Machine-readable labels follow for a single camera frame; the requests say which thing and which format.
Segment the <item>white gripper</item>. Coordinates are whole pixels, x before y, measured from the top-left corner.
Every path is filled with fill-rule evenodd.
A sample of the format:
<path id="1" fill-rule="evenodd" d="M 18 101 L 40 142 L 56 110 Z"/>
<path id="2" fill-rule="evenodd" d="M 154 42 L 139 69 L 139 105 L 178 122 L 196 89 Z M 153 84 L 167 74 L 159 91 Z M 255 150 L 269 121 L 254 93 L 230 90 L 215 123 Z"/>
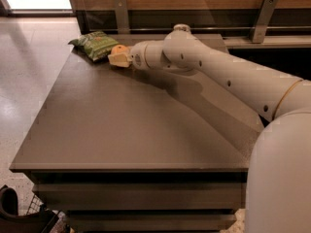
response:
<path id="1" fill-rule="evenodd" d="M 122 68 L 128 68 L 132 63 L 135 68 L 144 70 L 147 68 L 147 64 L 145 61 L 146 46 L 147 44 L 145 42 L 135 44 L 130 49 L 130 56 L 127 52 L 109 54 L 109 62 L 113 66 L 118 66 Z"/>

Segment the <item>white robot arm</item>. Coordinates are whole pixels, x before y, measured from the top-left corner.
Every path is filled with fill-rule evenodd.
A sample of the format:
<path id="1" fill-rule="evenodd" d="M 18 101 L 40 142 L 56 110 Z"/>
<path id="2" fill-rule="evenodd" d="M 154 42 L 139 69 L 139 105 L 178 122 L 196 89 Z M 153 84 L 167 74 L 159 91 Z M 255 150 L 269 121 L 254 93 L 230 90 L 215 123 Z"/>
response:
<path id="1" fill-rule="evenodd" d="M 187 28 L 118 44 L 109 63 L 137 70 L 195 70 L 267 121 L 247 169 L 245 233 L 311 233 L 311 84 L 208 46 Z"/>

